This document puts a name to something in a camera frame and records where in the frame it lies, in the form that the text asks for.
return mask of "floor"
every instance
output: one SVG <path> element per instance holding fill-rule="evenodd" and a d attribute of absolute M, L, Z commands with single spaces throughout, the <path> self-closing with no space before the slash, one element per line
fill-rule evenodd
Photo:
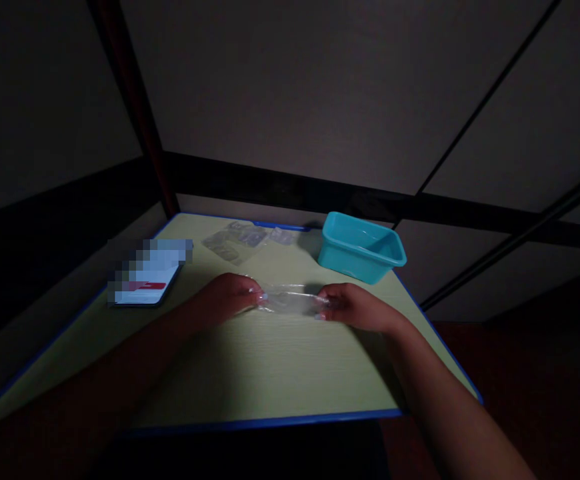
<path fill-rule="evenodd" d="M 487 325 L 435 327 L 536 476 L 580 478 L 580 280 Z M 411 418 L 381 427 L 392 478 L 439 478 Z"/>

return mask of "right hand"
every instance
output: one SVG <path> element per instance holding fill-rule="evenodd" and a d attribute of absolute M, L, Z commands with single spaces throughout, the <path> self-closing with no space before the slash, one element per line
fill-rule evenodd
<path fill-rule="evenodd" d="M 386 302 L 354 283 L 326 285 L 318 296 L 332 302 L 332 308 L 322 312 L 322 319 L 338 321 L 358 329 L 387 333 L 396 322 L 405 319 Z"/>

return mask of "light green tabletop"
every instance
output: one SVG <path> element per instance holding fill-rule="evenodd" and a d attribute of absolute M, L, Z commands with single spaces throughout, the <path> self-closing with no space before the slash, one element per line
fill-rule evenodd
<path fill-rule="evenodd" d="M 401 282 L 388 273 L 367 285 L 320 267 L 321 230 L 297 232 L 296 244 L 274 242 L 239 267 L 206 249 L 201 240 L 232 220 L 182 213 L 159 239 L 192 239 L 186 262 L 164 304 L 156 309 L 109 309 L 102 293 L 0 396 L 0 419 L 94 362 L 162 313 L 224 272 L 268 284 L 357 283 L 400 310 L 456 377 L 478 396 L 460 366 Z M 378 335 L 297 315 L 252 310 L 194 337 L 137 412 L 132 428 L 225 424 L 305 417 L 382 417 L 405 406 Z"/>

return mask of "transparent plastic packaging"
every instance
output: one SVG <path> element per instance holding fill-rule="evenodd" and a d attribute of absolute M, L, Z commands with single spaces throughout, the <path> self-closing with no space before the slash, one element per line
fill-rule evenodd
<path fill-rule="evenodd" d="M 234 221 L 202 240 L 201 244 L 222 259 L 239 266 L 265 246 L 268 236 L 263 227 Z"/>
<path fill-rule="evenodd" d="M 270 232 L 270 240 L 282 245 L 292 245 L 296 240 L 296 234 L 295 232 L 275 227 L 274 230 Z"/>
<path fill-rule="evenodd" d="M 258 307 L 262 311 L 314 317 L 330 307 L 328 299 L 304 293 L 304 285 L 262 285 L 261 287 L 267 294 L 265 303 Z"/>

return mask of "teal plastic basket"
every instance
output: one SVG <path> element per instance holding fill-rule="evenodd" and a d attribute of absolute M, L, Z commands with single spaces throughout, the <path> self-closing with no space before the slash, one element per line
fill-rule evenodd
<path fill-rule="evenodd" d="M 350 215 L 330 212 L 322 235 L 319 264 L 371 285 L 407 260 L 396 232 Z"/>

